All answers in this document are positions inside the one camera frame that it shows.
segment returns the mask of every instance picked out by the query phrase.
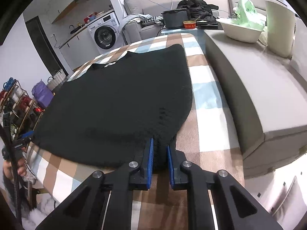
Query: silver bolt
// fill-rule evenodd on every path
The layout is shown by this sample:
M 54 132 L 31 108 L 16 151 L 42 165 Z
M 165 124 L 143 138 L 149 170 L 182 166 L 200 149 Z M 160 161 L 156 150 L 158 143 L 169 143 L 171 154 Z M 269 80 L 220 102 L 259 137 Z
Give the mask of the silver bolt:
M 132 161 L 132 162 L 129 163 L 129 167 L 131 167 L 131 168 L 136 168 L 138 165 L 139 164 L 136 161 Z
M 92 174 L 92 176 L 95 177 L 95 178 L 99 178 L 99 177 L 102 176 L 102 172 L 99 171 L 99 170 L 97 170 L 97 171 L 95 171 L 95 172 Z
M 220 171 L 219 171 L 219 175 L 220 175 L 221 177 L 226 177 L 226 176 L 228 176 L 228 172 L 227 172 L 226 170 L 220 170 Z
M 190 161 L 183 161 L 183 162 L 182 162 L 182 165 L 183 165 L 184 167 L 186 167 L 186 168 L 189 168 L 189 167 L 192 166 L 192 163 L 191 163 Z

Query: dark door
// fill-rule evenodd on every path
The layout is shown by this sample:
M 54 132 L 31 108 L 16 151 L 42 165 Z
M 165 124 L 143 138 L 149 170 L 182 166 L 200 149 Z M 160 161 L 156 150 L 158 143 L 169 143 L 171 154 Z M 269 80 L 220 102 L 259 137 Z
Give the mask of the dark door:
M 50 45 L 50 42 L 47 39 L 47 36 L 40 23 L 39 17 L 37 16 L 27 21 L 26 26 L 33 45 L 38 52 L 38 55 L 42 59 L 43 63 L 45 64 L 51 75 L 55 75 L 56 72 L 60 69 L 63 69 L 64 73 L 68 75 L 67 71 L 63 67 L 61 61 L 57 57 L 52 46 Z
M 115 44 L 116 35 L 112 28 L 101 26 L 96 29 L 94 39 L 96 44 L 102 49 L 110 49 Z

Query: red bowl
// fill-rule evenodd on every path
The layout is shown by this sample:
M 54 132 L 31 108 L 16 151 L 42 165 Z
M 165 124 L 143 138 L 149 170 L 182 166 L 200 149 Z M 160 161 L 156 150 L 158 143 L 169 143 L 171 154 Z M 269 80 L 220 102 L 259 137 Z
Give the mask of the red bowl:
M 185 29 L 194 29 L 194 28 L 196 28 L 196 22 L 195 21 L 184 21 L 183 25 L 185 26 Z

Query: black pile of clothes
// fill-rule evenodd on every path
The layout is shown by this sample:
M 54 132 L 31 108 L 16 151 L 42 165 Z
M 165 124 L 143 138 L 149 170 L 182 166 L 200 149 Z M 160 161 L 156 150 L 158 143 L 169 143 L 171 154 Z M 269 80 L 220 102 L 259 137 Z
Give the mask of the black pile of clothes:
M 204 0 L 182 0 L 178 3 L 177 8 L 188 8 L 191 19 L 200 19 L 216 23 L 216 18 L 212 15 L 212 9 L 218 10 L 219 7 L 213 4 L 207 4 Z

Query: sink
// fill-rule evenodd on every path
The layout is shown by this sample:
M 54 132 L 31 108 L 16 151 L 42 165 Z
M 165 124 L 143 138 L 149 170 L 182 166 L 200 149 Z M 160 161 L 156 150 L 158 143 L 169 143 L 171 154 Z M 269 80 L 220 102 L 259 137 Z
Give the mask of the sink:
M 74 28 L 73 30 L 70 31 L 70 34 L 76 33 L 80 28 L 82 28 L 82 26 Z

